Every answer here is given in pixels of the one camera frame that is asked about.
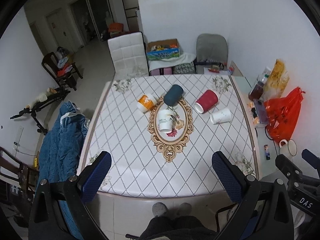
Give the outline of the red paper cup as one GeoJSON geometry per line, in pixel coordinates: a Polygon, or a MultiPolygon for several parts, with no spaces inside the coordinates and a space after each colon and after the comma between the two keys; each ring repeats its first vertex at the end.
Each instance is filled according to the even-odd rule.
{"type": "Polygon", "coordinates": [[[200,113],[206,113],[213,108],[219,101],[217,94],[212,90],[206,90],[195,102],[195,110],[200,113]]]}

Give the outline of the orange and white cup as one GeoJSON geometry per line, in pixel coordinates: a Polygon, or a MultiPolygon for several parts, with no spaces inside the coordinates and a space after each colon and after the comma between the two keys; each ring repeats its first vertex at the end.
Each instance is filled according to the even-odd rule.
{"type": "Polygon", "coordinates": [[[157,104],[157,100],[151,94],[144,94],[141,98],[137,101],[137,108],[142,112],[145,113],[152,109],[157,104]]]}

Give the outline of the white printed paper cup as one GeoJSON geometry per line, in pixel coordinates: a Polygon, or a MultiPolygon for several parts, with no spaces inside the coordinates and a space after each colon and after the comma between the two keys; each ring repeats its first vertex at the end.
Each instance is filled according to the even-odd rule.
{"type": "Polygon", "coordinates": [[[175,113],[170,109],[163,109],[158,114],[159,131],[163,133],[170,133],[173,129],[175,121],[175,113]]]}

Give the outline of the dark teal cup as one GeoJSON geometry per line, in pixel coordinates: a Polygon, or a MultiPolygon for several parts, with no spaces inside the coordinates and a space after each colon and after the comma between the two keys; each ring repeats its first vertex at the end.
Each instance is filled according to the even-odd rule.
{"type": "Polygon", "coordinates": [[[164,103],[167,106],[174,106],[176,102],[181,98],[183,94],[183,88],[177,84],[172,85],[172,87],[168,90],[166,95],[164,96],[164,103]]]}

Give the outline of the small dark lighter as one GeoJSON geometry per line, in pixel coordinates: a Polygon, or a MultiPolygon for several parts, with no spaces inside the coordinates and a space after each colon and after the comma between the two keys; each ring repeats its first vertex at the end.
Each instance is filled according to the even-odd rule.
{"type": "Polygon", "coordinates": [[[264,153],[265,153],[266,160],[270,160],[271,156],[270,156],[270,151],[269,151],[268,145],[264,145],[264,153]]]}

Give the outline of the white enamel mug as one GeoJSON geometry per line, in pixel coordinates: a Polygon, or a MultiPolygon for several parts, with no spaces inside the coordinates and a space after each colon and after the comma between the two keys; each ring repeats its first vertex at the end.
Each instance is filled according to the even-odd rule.
{"type": "Polygon", "coordinates": [[[279,153],[285,156],[294,157],[297,154],[297,145],[294,140],[283,139],[279,142],[279,153]]]}

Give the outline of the grey slipper right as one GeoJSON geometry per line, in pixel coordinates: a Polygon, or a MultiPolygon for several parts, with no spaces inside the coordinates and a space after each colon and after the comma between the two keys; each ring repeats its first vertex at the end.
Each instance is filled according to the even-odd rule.
{"type": "Polygon", "coordinates": [[[189,203],[182,203],[176,210],[176,217],[189,216],[192,211],[192,206],[189,203]]]}

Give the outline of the floral tissue pack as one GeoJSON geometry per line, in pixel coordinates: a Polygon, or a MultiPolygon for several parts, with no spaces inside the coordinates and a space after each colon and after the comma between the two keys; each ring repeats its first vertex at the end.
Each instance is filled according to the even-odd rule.
{"type": "Polygon", "coordinates": [[[257,112],[257,109],[256,109],[254,103],[253,102],[249,102],[247,104],[247,106],[248,106],[248,109],[249,109],[249,112],[250,112],[250,115],[251,115],[251,118],[252,118],[253,125],[255,127],[260,127],[261,123],[260,123],[258,112],[257,112]]]}

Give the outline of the grey slipper left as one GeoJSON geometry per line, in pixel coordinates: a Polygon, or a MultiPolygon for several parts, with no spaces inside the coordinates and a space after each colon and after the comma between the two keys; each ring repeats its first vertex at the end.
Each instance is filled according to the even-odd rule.
{"type": "Polygon", "coordinates": [[[152,206],[152,214],[154,217],[162,217],[167,214],[168,208],[165,204],[157,202],[152,206]]]}

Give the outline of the white diamond pattern tablecloth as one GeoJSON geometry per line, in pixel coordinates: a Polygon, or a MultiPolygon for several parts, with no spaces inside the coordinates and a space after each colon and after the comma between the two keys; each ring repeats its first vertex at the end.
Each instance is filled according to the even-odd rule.
{"type": "Polygon", "coordinates": [[[95,161],[101,151],[112,165],[100,191],[140,198],[193,197],[220,192],[223,186],[212,168],[212,155],[221,151],[246,175],[259,174],[254,129],[232,76],[165,75],[107,82],[82,149],[79,169],[95,161]],[[163,99],[172,85],[183,88],[174,106],[163,99]],[[206,90],[219,101],[206,113],[195,102],[206,90]],[[157,104],[142,113],[137,101],[151,94],[157,104]],[[231,122],[213,124],[210,115],[224,108],[231,122]],[[159,131],[160,110],[175,113],[170,133],[159,131]]]}

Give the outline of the black tripod stand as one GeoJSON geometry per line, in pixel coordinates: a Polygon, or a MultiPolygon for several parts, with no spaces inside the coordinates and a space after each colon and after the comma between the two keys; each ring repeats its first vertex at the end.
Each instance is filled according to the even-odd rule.
{"type": "Polygon", "coordinates": [[[29,103],[23,110],[19,111],[17,115],[10,117],[10,119],[17,119],[25,114],[30,114],[36,122],[37,132],[46,135],[48,129],[44,128],[39,122],[37,113],[54,102],[63,101],[70,92],[70,90],[64,89],[63,87],[56,89],[48,88],[45,92],[40,93],[32,103],[29,103]]]}

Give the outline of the plastic bottle with brown liquid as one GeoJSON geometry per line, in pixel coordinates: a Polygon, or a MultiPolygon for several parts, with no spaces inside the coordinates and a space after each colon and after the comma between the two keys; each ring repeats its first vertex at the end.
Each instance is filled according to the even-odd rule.
{"type": "Polygon", "coordinates": [[[248,94],[249,100],[253,101],[254,99],[259,100],[264,92],[264,85],[266,84],[269,75],[271,74],[271,69],[265,67],[264,71],[257,77],[253,88],[248,94]]]}

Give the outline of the dark wooden chair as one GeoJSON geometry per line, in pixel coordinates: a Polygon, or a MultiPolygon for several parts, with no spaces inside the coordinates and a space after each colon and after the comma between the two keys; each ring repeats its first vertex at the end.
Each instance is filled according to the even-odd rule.
{"type": "Polygon", "coordinates": [[[54,52],[48,53],[43,57],[41,65],[59,87],[69,87],[76,91],[77,81],[74,74],[83,79],[75,62],[68,56],[58,59],[54,52]]]}

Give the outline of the yellow snack bag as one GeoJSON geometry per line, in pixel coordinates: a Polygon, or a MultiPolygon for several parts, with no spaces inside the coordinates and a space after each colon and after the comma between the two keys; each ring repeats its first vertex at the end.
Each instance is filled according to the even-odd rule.
{"type": "Polygon", "coordinates": [[[268,77],[262,94],[262,100],[280,98],[290,80],[285,62],[282,59],[276,59],[274,68],[268,77]]]}

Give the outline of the cardboard box with items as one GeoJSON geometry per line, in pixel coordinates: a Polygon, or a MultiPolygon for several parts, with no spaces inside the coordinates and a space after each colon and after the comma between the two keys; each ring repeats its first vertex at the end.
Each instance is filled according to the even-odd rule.
{"type": "Polygon", "coordinates": [[[176,38],[149,42],[146,47],[146,57],[149,61],[159,61],[180,57],[179,42],[176,38]]]}

